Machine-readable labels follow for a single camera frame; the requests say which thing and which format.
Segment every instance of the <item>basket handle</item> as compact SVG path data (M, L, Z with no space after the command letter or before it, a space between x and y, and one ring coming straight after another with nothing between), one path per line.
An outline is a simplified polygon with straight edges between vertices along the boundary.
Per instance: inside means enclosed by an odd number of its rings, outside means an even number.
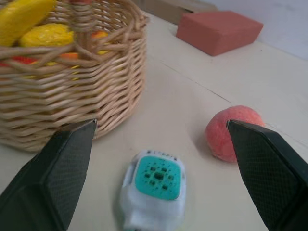
M92 52L93 11L92 0L69 0L72 10L71 29L74 31L78 57L90 59Z

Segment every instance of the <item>white table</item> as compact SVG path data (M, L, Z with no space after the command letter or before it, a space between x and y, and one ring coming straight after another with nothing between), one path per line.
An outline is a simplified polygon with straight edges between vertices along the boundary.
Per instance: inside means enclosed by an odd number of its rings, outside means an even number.
M211 57L175 32L176 26L151 16L142 100L128 121L93 143L69 231L121 230L122 179L142 149L177 155L186 165L179 231L266 231L237 165L216 160L205 145L207 123L231 105L256 109L308 161L307 61L259 42ZM0 192L32 156L0 146Z

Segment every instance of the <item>teal square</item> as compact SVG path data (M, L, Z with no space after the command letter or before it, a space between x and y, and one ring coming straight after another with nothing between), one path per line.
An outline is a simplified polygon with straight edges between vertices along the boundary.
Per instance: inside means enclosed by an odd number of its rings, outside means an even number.
M156 156L143 157L135 177L136 188L146 195L175 200L180 195L181 169L179 165Z

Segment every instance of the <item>wicker basket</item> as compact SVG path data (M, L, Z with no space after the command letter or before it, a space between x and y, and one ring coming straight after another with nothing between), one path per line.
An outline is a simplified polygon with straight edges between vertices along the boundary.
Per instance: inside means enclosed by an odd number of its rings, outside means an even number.
M0 8L9 1L0 0ZM59 0L43 24L68 24L74 44L0 47L0 142L39 151L64 124L96 118L97 138L127 119L144 85L146 21L129 0ZM101 30L108 36L92 39ZM60 57L66 52L78 58ZM15 56L37 62L23 64Z

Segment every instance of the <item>white toy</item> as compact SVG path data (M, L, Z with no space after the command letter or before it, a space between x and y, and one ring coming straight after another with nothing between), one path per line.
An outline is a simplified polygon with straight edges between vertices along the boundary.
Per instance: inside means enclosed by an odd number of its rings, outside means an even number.
M175 231L184 217L186 177L176 157L156 151L136 155L121 191L125 231Z

